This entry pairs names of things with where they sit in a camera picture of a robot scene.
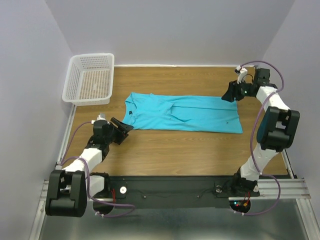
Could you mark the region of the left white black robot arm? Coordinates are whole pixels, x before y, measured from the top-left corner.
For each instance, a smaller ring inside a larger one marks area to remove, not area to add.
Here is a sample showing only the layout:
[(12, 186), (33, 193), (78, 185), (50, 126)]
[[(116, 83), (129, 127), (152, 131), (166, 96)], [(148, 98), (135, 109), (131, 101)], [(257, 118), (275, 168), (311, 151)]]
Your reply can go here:
[(45, 202), (48, 216), (82, 217), (87, 203), (96, 203), (112, 208), (128, 208), (132, 213), (132, 204), (116, 203), (116, 192), (111, 189), (108, 174), (92, 174), (92, 170), (108, 155), (110, 145), (120, 145), (134, 128), (116, 118), (106, 120), (98, 116), (90, 122), (93, 134), (80, 156), (71, 156), (72, 163), (50, 173)]

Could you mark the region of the turquoise t shirt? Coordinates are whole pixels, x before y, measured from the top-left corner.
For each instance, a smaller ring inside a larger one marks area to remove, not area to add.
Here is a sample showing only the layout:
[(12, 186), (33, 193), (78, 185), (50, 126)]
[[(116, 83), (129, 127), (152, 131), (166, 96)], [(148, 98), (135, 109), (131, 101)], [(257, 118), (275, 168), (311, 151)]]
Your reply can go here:
[(132, 92), (125, 100), (123, 122), (136, 130), (243, 133), (237, 104), (217, 96)]

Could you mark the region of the white perforated plastic basket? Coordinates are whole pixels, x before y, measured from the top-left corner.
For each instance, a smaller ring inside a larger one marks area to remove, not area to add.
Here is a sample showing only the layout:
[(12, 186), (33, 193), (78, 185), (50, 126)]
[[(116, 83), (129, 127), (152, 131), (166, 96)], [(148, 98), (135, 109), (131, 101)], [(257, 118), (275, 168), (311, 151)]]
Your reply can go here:
[(71, 57), (62, 100), (75, 106), (107, 105), (113, 92), (115, 56), (112, 53)]

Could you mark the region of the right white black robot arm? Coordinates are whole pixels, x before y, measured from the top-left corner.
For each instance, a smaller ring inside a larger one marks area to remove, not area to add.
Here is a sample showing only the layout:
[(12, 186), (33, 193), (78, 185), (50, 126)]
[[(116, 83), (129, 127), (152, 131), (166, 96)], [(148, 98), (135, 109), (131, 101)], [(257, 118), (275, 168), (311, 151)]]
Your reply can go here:
[(242, 195), (244, 192), (258, 192), (258, 179), (269, 161), (284, 149), (289, 148), (297, 131), (300, 113), (290, 109), (279, 95), (277, 86), (270, 82), (270, 70), (255, 69), (251, 82), (246, 82), (248, 71), (243, 66), (235, 68), (237, 79), (229, 82), (222, 100), (240, 101), (244, 97), (254, 97), (261, 103), (251, 139), (257, 144), (250, 145), (250, 157), (233, 175), (231, 192)]

